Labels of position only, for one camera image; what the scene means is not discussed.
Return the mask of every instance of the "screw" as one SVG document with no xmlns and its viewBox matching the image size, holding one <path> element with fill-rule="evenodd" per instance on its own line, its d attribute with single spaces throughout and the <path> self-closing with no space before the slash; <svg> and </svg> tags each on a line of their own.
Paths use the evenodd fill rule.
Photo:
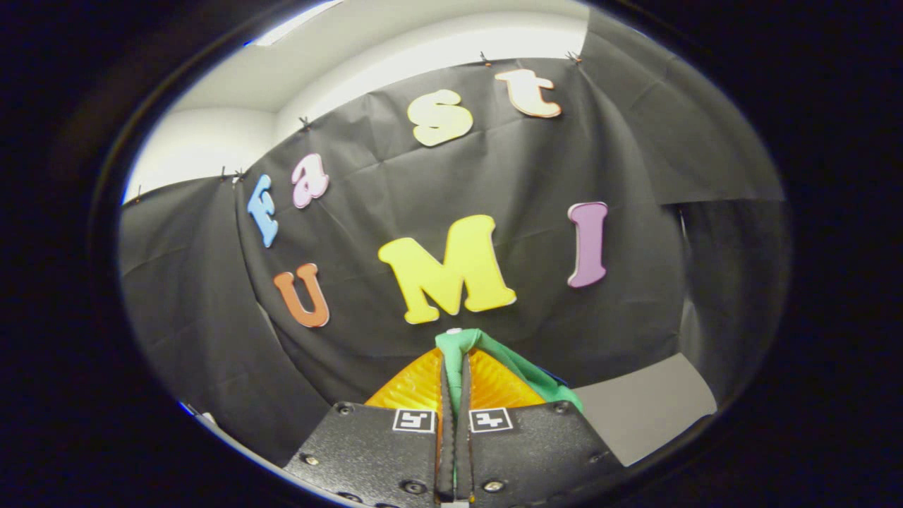
<svg viewBox="0 0 903 508">
<path fill-rule="evenodd" d="M 354 494 L 348 494 L 347 492 L 340 492 L 339 495 L 344 497 L 345 499 L 350 499 L 351 501 L 354 501 L 355 503 L 363 503 L 363 501 L 361 501 L 360 498 Z"/>
<path fill-rule="evenodd" d="M 404 482 L 401 488 L 405 489 L 405 492 L 409 494 L 423 494 L 426 492 L 426 485 L 414 481 Z"/>
<path fill-rule="evenodd" d="M 483 490 L 486 492 L 493 494 L 505 488 L 505 484 L 499 482 L 498 480 L 492 480 L 491 482 L 486 482 L 483 485 Z"/>
<path fill-rule="evenodd" d="M 591 456 L 591 457 L 590 457 L 590 462 L 593 463 L 593 464 L 595 464 L 595 463 L 599 462 L 600 460 L 602 460 L 602 458 L 603 458 L 604 456 L 608 455 L 608 454 L 609 454 L 609 452 L 605 452 L 605 453 L 603 453 L 603 454 L 596 454 L 596 455 L 594 455 L 594 456 Z"/>
</svg>

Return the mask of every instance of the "letter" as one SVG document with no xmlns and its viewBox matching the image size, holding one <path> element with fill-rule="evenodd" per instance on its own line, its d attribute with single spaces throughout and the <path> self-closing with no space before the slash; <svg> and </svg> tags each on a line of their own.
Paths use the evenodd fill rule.
<svg viewBox="0 0 903 508">
<path fill-rule="evenodd" d="M 555 102 L 543 100 L 543 89 L 554 89 L 555 85 L 550 80 L 537 78 L 536 73 L 529 69 L 500 72 L 496 79 L 507 81 L 508 99 L 518 111 L 531 117 L 552 118 L 562 114 L 561 106 Z"/>
<path fill-rule="evenodd" d="M 464 306 L 472 312 L 509 306 L 517 301 L 505 286 L 492 248 L 496 223 L 488 215 L 471 215 L 452 224 L 440 263 L 413 238 L 392 240 L 378 252 L 379 260 L 395 271 L 407 304 L 405 320 L 416 325 L 439 319 L 439 310 L 426 303 L 426 295 L 450 315 L 461 309 L 461 286 L 467 286 Z"/>
<path fill-rule="evenodd" d="M 326 192 L 330 178 L 323 172 L 323 160 L 319 154 L 309 154 L 292 171 L 294 193 L 292 201 L 298 208 L 304 208 L 311 199 L 319 198 Z"/>
<path fill-rule="evenodd" d="M 602 220 L 609 214 L 604 202 L 578 202 L 567 211 L 577 225 L 577 262 L 567 279 L 570 287 L 584 287 L 605 277 L 602 266 Z"/>
<path fill-rule="evenodd" d="M 461 102 L 457 93 L 441 89 L 411 102 L 407 117 L 417 124 L 414 137 L 426 146 L 436 146 L 467 134 L 473 127 L 473 116 L 466 108 L 454 106 Z"/>
<path fill-rule="evenodd" d="M 264 247 L 273 245 L 273 239 L 276 238 L 276 232 L 279 230 L 279 222 L 270 219 L 270 215 L 275 213 L 275 204 L 273 198 L 266 189 L 270 188 L 270 177 L 261 174 L 257 180 L 257 187 L 251 194 L 251 200 L 247 202 L 247 212 L 254 217 L 257 227 L 260 228 L 261 234 L 264 235 Z"/>
<path fill-rule="evenodd" d="M 298 293 L 294 290 L 294 277 L 291 272 L 284 272 L 273 277 L 273 283 L 279 288 L 288 311 L 298 323 L 308 328 L 319 328 L 330 321 L 330 309 L 326 306 L 326 298 L 317 282 L 317 266 L 311 263 L 298 267 L 298 278 L 304 282 L 307 292 L 311 295 L 313 312 L 307 312 L 298 299 Z"/>
</svg>

